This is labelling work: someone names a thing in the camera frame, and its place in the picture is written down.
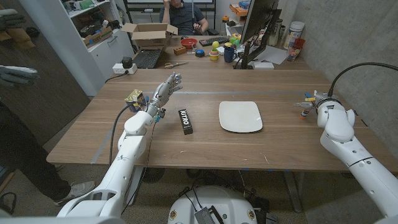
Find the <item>white plate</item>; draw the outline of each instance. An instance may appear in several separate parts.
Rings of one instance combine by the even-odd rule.
[[[222,101],[218,110],[220,125],[227,131],[250,133],[261,130],[259,108],[251,101]]]

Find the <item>computer monitor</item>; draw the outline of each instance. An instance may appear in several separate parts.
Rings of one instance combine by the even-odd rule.
[[[251,0],[248,18],[243,27],[241,44],[266,27],[277,6],[278,0]]]
[[[271,31],[274,30],[275,23],[282,12],[280,9],[276,9],[277,6],[278,0],[251,0],[248,18],[243,28],[241,44],[245,43],[253,36],[258,35],[261,29],[267,27],[267,30],[261,38],[260,46],[256,50],[249,53],[250,44],[245,46],[242,63],[239,66],[234,66],[234,68],[251,69],[252,67],[249,66],[248,63],[266,49],[267,40],[271,35]]]

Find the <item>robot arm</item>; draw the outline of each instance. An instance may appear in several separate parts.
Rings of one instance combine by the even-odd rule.
[[[168,102],[174,91],[181,89],[181,74],[171,74],[154,92],[144,111],[139,111],[124,124],[119,139],[119,152],[102,182],[84,196],[69,201],[57,217],[120,217],[124,196],[137,159],[146,149],[146,126],[154,118],[164,115],[161,107]]]
[[[335,96],[314,95],[318,126],[325,128],[322,146],[348,167],[385,217],[398,215],[398,180],[354,136],[354,111],[346,111]]]

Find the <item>jeans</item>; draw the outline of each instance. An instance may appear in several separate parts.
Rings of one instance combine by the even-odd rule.
[[[46,161],[47,155],[27,126],[0,102],[0,165],[19,169],[42,194],[57,201],[69,194],[70,186]]]

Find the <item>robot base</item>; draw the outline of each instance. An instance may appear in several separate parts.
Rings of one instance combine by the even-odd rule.
[[[195,188],[198,200],[203,208],[214,206],[223,223],[256,224],[257,218],[251,204],[240,194],[231,189],[220,186],[204,186]],[[187,192],[187,197],[192,200],[195,208],[200,211],[198,200],[193,191]],[[185,195],[174,202],[170,209],[168,224],[184,223],[196,224],[195,209]],[[218,223],[214,213],[211,217]]]

